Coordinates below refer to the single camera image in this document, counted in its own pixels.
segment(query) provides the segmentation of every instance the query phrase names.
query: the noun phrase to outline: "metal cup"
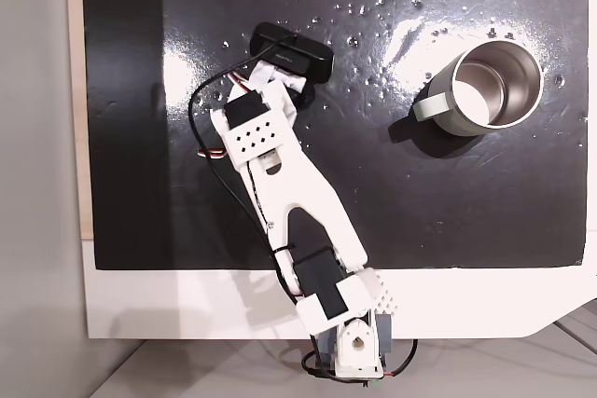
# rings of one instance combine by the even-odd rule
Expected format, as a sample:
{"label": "metal cup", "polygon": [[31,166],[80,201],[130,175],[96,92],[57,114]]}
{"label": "metal cup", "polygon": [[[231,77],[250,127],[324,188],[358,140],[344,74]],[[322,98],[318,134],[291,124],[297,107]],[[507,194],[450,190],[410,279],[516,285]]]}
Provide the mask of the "metal cup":
{"label": "metal cup", "polygon": [[418,121],[433,118],[447,132],[472,136],[525,120],[541,100],[543,74],[535,56],[509,40],[492,40],[459,55],[414,104]]}

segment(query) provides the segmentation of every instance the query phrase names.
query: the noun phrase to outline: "gray floor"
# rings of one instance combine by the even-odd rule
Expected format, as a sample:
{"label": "gray floor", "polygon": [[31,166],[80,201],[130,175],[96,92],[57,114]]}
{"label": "gray floor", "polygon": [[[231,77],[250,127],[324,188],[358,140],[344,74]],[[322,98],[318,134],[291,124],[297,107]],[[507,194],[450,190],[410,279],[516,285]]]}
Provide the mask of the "gray floor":
{"label": "gray floor", "polygon": [[[597,306],[562,319],[597,345]],[[390,365],[408,354],[397,341]],[[360,386],[304,374],[306,341],[148,341],[93,398],[205,396],[304,397],[323,392],[360,396]],[[524,339],[422,341],[403,375],[370,387],[376,396],[563,397],[597,396],[597,356],[554,325]]]}

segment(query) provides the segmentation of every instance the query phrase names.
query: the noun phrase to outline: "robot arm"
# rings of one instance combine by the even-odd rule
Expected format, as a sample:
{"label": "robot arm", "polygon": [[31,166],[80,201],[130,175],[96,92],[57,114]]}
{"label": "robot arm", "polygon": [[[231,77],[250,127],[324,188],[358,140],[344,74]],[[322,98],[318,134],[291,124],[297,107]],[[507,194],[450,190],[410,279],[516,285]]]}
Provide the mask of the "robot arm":
{"label": "robot arm", "polygon": [[[383,370],[374,308],[380,282],[371,268],[363,268],[367,254],[338,195],[292,131],[297,112],[285,84],[301,89],[297,78],[260,62],[248,80],[252,90],[235,87],[224,108],[212,112],[212,121],[288,289],[301,296],[296,310],[308,333],[335,330],[330,362],[337,377],[379,378]],[[296,208],[325,229],[329,246],[302,257],[293,254],[288,215]]]}

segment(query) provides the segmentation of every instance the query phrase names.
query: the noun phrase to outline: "white mug handle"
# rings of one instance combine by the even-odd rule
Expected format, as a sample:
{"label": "white mug handle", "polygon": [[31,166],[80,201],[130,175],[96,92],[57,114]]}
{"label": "white mug handle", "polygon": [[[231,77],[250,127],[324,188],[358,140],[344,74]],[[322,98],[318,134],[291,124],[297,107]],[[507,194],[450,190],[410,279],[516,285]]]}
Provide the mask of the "white mug handle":
{"label": "white mug handle", "polygon": [[417,117],[417,121],[423,121],[448,112],[451,110],[451,106],[448,102],[446,92],[441,92],[433,97],[420,100],[412,106],[412,109],[414,110],[414,115]]}

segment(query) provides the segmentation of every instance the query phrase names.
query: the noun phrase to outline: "cable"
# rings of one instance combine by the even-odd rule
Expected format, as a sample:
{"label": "cable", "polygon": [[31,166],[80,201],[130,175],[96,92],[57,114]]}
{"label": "cable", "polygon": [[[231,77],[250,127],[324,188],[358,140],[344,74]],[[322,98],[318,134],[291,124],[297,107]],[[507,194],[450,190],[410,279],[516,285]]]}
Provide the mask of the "cable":
{"label": "cable", "polygon": [[556,321],[553,324],[556,325],[558,328],[560,328],[562,331],[564,331],[569,337],[571,337],[572,339],[574,339],[580,345],[582,345],[585,349],[592,351],[593,354],[597,354],[597,349],[595,349],[585,339],[583,339],[582,337],[577,336],[575,333],[573,333],[572,330],[569,330],[567,327],[565,327],[564,325],[562,325],[560,323],[560,321]]}
{"label": "cable", "polygon": [[249,88],[245,86],[245,84],[243,83],[243,81],[238,76],[237,72],[231,72],[231,73],[229,73],[228,74],[228,79],[230,81],[232,81],[232,83],[234,83],[234,85],[238,86],[239,88],[241,88],[245,92],[249,91]]}
{"label": "cable", "polygon": [[[217,148],[217,149],[212,148],[209,150],[209,155],[211,156],[211,158],[216,158],[216,159],[224,158],[226,156],[226,154],[227,154],[227,152],[226,152],[226,149],[224,149],[224,148]],[[205,153],[203,153],[203,151],[201,151],[201,150],[197,151],[197,156],[200,156],[202,158],[206,157]]]}
{"label": "cable", "polygon": [[388,376],[397,377],[402,372],[404,372],[406,368],[409,366],[410,362],[412,362],[414,355],[417,352],[417,347],[419,347],[419,339],[412,339],[412,348],[410,349],[409,356],[404,361],[404,363],[402,363],[402,365],[400,365],[396,370],[391,372]]}
{"label": "cable", "polygon": [[276,260],[274,254],[273,254],[273,251],[271,249],[270,241],[268,240],[267,235],[264,233],[263,228],[261,227],[261,224],[254,218],[254,216],[251,214],[251,212],[249,211],[247,206],[244,205],[244,202],[236,195],[236,193],[234,193],[234,190],[232,190],[232,188],[226,183],[226,181],[224,180],[224,178],[218,171],[217,167],[214,164],[214,158],[212,158],[212,153],[210,152],[210,149],[207,147],[207,145],[201,138],[201,135],[199,134],[199,131],[197,130],[197,124],[195,123],[195,119],[193,117],[193,105],[194,105],[195,97],[197,97],[199,92],[201,92],[203,89],[205,89],[205,87],[209,86],[214,81],[221,78],[222,76],[227,75],[229,72],[232,72],[232,71],[238,69],[239,67],[243,67],[244,65],[246,65],[250,62],[258,60],[264,54],[266,54],[268,51],[270,51],[272,48],[279,46],[284,41],[287,41],[290,38],[296,39],[297,35],[296,34],[288,34],[288,35],[274,41],[270,46],[261,50],[257,55],[247,58],[246,60],[239,62],[228,69],[222,70],[222,71],[218,72],[217,74],[211,76],[207,80],[203,81],[195,89],[195,91],[192,93],[192,95],[188,99],[187,115],[188,115],[188,124],[190,125],[190,128],[193,132],[193,136],[195,137],[195,140],[199,144],[199,147],[200,147],[201,151],[203,152],[203,155],[205,156],[205,160],[207,161],[209,168],[212,170],[212,173],[214,174],[215,178],[226,189],[226,191],[229,192],[229,194],[232,196],[232,198],[241,206],[243,211],[246,213],[246,215],[251,220],[251,223],[253,223],[253,226],[255,227],[255,229],[257,230],[257,233],[259,234],[259,237],[261,238],[264,245],[268,249],[268,252],[269,252],[268,256],[270,257],[271,261],[273,262],[273,265],[274,265],[274,268],[276,271],[276,277],[278,278],[278,282],[281,284],[282,289],[284,289],[286,295],[288,295],[288,298],[292,301],[293,304],[296,305],[297,299],[292,295],[292,293],[290,292],[290,289],[288,288],[288,284],[286,283],[284,276],[282,275],[282,271],[280,269],[280,265],[278,264],[278,260]]}

